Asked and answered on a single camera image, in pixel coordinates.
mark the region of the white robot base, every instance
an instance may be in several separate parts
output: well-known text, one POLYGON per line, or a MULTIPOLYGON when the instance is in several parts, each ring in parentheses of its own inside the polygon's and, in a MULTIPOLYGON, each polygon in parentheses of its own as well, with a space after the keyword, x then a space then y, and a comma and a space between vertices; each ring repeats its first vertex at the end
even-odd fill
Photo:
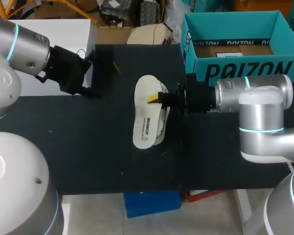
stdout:
POLYGON ((40 150, 0 132, 0 235, 61 235, 60 197, 40 150))

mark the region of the yellow pole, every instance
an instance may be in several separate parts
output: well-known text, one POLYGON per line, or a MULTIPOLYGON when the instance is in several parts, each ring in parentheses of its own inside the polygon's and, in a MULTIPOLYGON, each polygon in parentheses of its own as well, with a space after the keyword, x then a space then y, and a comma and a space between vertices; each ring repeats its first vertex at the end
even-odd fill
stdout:
POLYGON ((14 6, 14 0, 10 0, 8 6, 6 7, 5 13, 6 15, 10 14, 12 7, 14 6))
POLYGON ((84 11, 82 11, 81 9, 79 9, 78 7, 74 6, 72 3, 70 3, 70 2, 68 2, 66 0, 42 0, 42 1, 60 1, 61 3, 66 4, 69 8, 76 11, 77 13, 79 13, 82 16, 90 19, 94 24, 97 24, 97 20, 94 17, 91 17, 90 15, 88 15, 87 13, 85 13, 84 11))
POLYGON ((5 10, 4 10, 4 7, 3 7, 3 4, 1 2, 1 0, 0 0, 0 16, 4 20, 7 20, 8 19, 8 16, 5 13, 5 10))
POLYGON ((16 13, 18 13, 19 11, 22 11, 25 7, 31 5, 33 2, 33 0, 29 0, 28 3, 26 3, 24 6, 21 6, 19 9, 17 9, 15 12, 13 12, 12 14, 10 14, 8 16, 8 18, 10 18, 11 16, 14 16, 16 13))

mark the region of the white floor tile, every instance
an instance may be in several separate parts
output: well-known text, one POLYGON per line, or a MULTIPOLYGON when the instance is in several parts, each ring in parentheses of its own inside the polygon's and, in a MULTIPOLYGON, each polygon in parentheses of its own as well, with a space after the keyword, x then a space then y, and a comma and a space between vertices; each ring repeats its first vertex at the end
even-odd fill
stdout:
POLYGON ((123 235, 123 194, 64 196, 70 203, 68 235, 123 235))

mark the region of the red object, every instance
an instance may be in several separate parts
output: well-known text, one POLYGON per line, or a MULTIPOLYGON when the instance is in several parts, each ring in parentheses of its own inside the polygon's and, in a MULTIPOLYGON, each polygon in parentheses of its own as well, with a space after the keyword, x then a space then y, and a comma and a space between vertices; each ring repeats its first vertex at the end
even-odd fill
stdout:
POLYGON ((213 195, 222 193, 222 192, 226 192, 227 190, 216 190, 216 191, 208 191, 208 192, 203 192, 203 193, 199 193, 197 195, 193 195, 190 196, 188 192, 185 193, 186 198, 188 199, 189 202, 195 202, 198 201, 200 199, 206 198, 206 197, 211 197, 213 195))

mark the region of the black cable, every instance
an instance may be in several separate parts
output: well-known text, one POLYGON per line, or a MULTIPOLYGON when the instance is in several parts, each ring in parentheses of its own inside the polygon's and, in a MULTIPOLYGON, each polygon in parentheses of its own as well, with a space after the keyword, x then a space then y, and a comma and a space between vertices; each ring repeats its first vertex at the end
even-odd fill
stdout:
POLYGON ((153 42, 152 42, 153 45, 155 43, 155 32, 156 32, 156 28, 157 28, 158 25, 159 24, 156 25, 155 30, 153 31, 153 42))

